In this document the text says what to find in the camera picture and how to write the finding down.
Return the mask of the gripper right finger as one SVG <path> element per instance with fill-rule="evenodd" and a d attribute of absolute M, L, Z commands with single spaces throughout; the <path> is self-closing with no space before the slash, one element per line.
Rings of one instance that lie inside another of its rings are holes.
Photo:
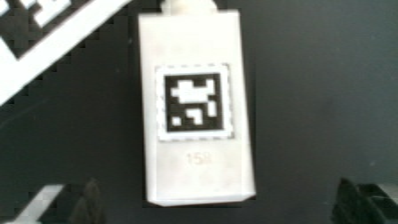
<path fill-rule="evenodd" d="M 342 178 L 330 220 L 332 224 L 398 224 L 398 184 L 356 184 Z"/>

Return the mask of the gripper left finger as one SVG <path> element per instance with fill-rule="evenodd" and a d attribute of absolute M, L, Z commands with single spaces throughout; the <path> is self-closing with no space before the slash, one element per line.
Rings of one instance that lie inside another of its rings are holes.
<path fill-rule="evenodd" d="M 97 181 L 44 185 L 10 224 L 106 224 Z"/>

